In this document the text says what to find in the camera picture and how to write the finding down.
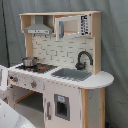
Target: burner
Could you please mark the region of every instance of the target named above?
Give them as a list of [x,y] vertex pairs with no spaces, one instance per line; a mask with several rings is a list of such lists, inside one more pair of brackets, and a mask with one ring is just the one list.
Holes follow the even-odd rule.
[[57,66],[38,63],[36,66],[33,66],[33,67],[25,67],[24,65],[21,65],[16,68],[21,70],[26,70],[29,72],[46,73],[47,71],[50,71],[51,69],[54,69],[56,67]]

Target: range hood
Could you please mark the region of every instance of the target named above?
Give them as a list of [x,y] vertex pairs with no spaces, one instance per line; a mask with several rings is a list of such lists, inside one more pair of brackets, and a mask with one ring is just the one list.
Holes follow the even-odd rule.
[[35,16],[35,24],[24,30],[24,33],[52,34],[52,32],[52,28],[43,24],[43,16]]

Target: oven door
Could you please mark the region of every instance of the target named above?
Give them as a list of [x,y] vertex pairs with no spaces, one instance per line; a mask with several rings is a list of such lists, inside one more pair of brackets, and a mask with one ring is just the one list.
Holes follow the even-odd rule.
[[91,34],[90,15],[77,15],[55,18],[56,41]]
[[8,69],[0,65],[0,94],[7,90]]
[[79,89],[50,81],[44,83],[45,128],[82,128]]

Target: countertop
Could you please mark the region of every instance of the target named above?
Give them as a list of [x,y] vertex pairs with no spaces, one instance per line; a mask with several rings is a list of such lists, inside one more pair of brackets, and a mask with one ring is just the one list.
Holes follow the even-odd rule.
[[17,73],[19,73],[19,71],[20,71],[20,73],[32,75],[35,77],[40,77],[44,80],[49,80],[51,82],[58,82],[61,84],[66,84],[66,85],[75,86],[75,87],[84,88],[84,89],[96,89],[96,88],[107,87],[107,86],[111,85],[114,81],[114,77],[110,73],[107,73],[104,71],[100,71],[96,75],[92,74],[90,77],[88,77],[84,81],[72,81],[72,80],[67,80],[67,79],[51,76],[51,74],[53,72],[55,72],[61,68],[65,68],[65,67],[58,66],[57,68],[52,69],[44,74],[38,74],[38,73],[28,72],[28,71],[19,70],[19,69],[15,68],[20,65],[22,65],[22,64],[10,67],[10,68],[8,68],[8,70],[15,71]]

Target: sink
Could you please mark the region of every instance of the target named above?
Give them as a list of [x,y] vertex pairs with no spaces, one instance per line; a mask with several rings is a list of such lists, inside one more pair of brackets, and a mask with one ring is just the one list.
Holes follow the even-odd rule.
[[59,78],[74,80],[74,81],[83,81],[91,75],[92,73],[87,71],[81,71],[81,70],[75,70],[75,69],[69,69],[69,68],[62,68],[52,73],[53,77],[59,77]]

